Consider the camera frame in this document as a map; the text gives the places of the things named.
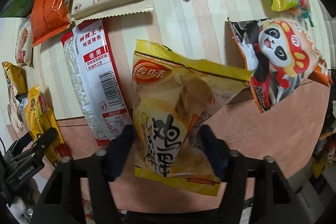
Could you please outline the yellow snack packet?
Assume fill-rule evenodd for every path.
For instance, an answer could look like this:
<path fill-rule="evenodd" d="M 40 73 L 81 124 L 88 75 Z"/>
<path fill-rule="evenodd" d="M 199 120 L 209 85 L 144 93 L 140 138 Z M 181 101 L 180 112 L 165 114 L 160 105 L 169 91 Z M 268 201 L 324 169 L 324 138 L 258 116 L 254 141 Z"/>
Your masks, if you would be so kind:
<path fill-rule="evenodd" d="M 63 157 L 71 157 L 70 149 L 60 131 L 54 112 L 45 101 L 39 85 L 33 86 L 25 94 L 18 94 L 17 100 L 19 101 L 18 115 L 34 141 L 48 129 L 56 129 L 56 140 L 45 151 L 45 157 L 50 164 L 56 167 Z"/>

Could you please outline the yellow egg snack bag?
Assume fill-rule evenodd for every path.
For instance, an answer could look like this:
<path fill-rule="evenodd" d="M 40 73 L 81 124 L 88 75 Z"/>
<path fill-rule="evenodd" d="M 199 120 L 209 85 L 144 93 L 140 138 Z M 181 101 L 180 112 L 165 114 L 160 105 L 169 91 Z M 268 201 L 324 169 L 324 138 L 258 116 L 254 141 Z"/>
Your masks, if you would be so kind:
<path fill-rule="evenodd" d="M 198 130 L 248 85 L 251 72 L 184 57 L 138 40 L 133 54 L 134 174 L 173 188 L 216 196 L 220 180 Z"/>

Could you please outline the orange panda snack bag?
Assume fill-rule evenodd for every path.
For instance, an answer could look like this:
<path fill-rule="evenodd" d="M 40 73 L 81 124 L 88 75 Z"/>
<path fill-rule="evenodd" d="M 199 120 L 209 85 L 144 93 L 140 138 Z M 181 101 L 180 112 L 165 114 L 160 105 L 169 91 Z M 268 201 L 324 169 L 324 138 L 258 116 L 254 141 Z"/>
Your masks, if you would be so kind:
<path fill-rule="evenodd" d="M 252 72 L 249 84 L 260 112 L 269 110 L 307 79 L 330 87 L 326 60 L 294 20 L 230 21 L 236 45 Z"/>

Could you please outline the golden crinkled snack bag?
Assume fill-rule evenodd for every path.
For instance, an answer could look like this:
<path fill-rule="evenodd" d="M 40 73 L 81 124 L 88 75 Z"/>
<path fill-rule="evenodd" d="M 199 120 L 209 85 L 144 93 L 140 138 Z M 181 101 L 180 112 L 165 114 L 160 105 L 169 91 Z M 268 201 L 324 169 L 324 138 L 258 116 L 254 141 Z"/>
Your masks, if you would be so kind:
<path fill-rule="evenodd" d="M 9 98 L 14 98 L 17 94 L 26 93 L 27 85 L 22 69 L 8 61 L 3 61 L 2 66 L 5 80 L 7 82 Z"/>

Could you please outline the white red spicy strip packet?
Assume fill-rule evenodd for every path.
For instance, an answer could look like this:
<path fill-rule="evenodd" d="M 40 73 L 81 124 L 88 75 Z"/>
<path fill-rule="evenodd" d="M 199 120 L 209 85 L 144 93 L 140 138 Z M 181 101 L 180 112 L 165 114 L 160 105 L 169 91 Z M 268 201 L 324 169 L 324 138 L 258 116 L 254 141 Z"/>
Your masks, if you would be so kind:
<path fill-rule="evenodd" d="M 107 31 L 101 19 L 86 20 L 61 42 L 83 116 L 97 144 L 104 146 L 131 124 Z"/>

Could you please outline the small white red snack packet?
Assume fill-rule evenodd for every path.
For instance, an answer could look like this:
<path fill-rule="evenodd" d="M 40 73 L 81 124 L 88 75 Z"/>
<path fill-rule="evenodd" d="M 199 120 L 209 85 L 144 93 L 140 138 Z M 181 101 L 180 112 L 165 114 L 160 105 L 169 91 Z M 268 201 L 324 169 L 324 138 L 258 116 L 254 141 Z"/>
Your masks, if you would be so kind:
<path fill-rule="evenodd" d="M 30 66 L 33 56 L 33 32 L 30 16 L 24 18 L 19 26 L 17 42 L 15 45 L 15 61 L 18 66 Z"/>

